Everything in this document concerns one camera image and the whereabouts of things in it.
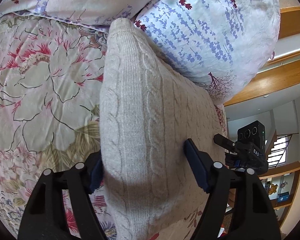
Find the bedsheet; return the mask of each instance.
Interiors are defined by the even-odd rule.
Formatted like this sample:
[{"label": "bedsheet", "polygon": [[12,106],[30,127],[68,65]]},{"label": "bedsheet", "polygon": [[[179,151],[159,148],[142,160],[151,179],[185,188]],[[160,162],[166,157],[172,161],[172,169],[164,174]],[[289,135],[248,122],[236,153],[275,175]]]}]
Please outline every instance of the bedsheet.
[{"label": "bedsheet", "polygon": [[[0,219],[17,237],[27,200],[45,168],[69,169],[100,149],[99,92],[107,34],[36,16],[0,18]],[[216,106],[226,133],[223,106]],[[64,191],[69,229],[79,232]],[[90,195],[110,240],[116,239],[104,188]],[[151,240],[189,239],[191,214]]]}]

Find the camera lens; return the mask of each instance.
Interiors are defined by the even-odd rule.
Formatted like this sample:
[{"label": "camera lens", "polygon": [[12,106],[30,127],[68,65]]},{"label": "camera lens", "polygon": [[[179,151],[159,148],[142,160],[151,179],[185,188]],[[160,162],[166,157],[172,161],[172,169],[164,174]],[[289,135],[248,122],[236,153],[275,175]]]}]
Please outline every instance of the camera lens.
[{"label": "camera lens", "polygon": [[252,134],[255,135],[257,133],[258,129],[256,127],[252,128]]},{"label": "camera lens", "polygon": [[249,138],[250,137],[250,130],[249,129],[244,132],[244,137],[245,138]]}]

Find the cable knit pattern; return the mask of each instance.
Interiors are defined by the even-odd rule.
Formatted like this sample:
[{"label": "cable knit pattern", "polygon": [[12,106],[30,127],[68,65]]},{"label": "cable knit pattern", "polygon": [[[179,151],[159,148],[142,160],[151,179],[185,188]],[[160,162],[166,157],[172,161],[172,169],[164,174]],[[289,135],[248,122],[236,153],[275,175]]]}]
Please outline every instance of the cable knit pattern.
[{"label": "cable knit pattern", "polygon": [[158,59],[126,19],[108,37],[100,93],[106,202],[118,240],[148,240],[206,203],[183,153],[192,138],[224,163],[208,93]]}]

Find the silver screw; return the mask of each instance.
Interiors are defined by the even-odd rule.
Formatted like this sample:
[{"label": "silver screw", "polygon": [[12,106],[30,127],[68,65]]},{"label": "silver screw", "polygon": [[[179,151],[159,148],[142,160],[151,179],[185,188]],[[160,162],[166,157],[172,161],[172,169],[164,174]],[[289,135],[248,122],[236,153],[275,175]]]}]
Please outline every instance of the silver screw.
[{"label": "silver screw", "polygon": [[254,170],[252,168],[247,168],[247,173],[250,175],[254,174]]},{"label": "silver screw", "polygon": [[52,170],[50,170],[50,169],[45,169],[45,170],[43,171],[43,174],[46,175],[46,176],[48,176],[48,175],[51,174],[51,171],[52,171]]},{"label": "silver screw", "polygon": [[220,162],[215,162],[215,163],[213,163],[213,166],[217,169],[221,169],[223,165]]},{"label": "silver screw", "polygon": [[78,169],[78,170],[83,169],[83,168],[84,168],[84,163],[77,163],[77,164],[75,165],[75,168]]}]

